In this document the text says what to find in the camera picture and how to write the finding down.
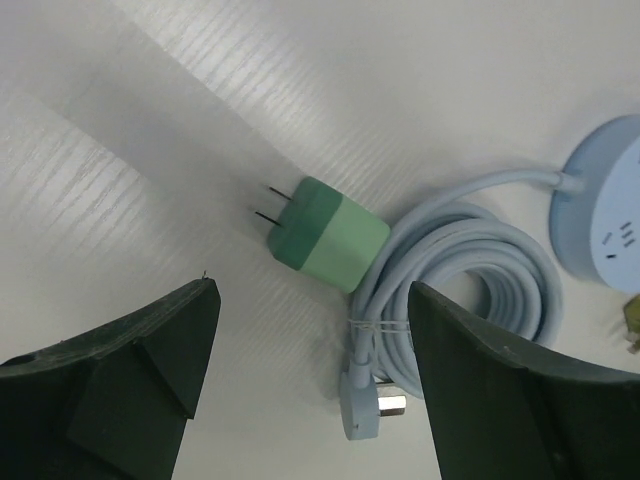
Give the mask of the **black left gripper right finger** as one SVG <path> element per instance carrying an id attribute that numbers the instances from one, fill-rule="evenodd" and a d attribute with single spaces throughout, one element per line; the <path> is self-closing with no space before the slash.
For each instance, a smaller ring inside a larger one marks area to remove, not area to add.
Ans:
<path id="1" fill-rule="evenodd" d="M 414 283 L 414 353 L 445 479 L 635 479 L 639 377 L 549 350 Z"/>

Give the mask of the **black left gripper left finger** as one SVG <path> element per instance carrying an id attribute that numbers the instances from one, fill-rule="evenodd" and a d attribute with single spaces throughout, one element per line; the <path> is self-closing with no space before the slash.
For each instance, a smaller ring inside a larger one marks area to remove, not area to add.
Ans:
<path id="1" fill-rule="evenodd" d="M 5 479 L 169 479 L 219 319 L 214 280 L 1 366 Z"/>

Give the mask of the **green USB charger plug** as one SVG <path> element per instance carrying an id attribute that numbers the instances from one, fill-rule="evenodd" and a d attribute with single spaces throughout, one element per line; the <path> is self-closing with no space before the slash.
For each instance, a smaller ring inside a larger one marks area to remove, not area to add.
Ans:
<path id="1" fill-rule="evenodd" d="M 276 216 L 255 214 L 271 224 L 266 246 L 292 270 L 353 293 L 390 237 L 390 226 L 315 177 L 302 178 L 290 193 L 267 190 L 282 205 Z"/>

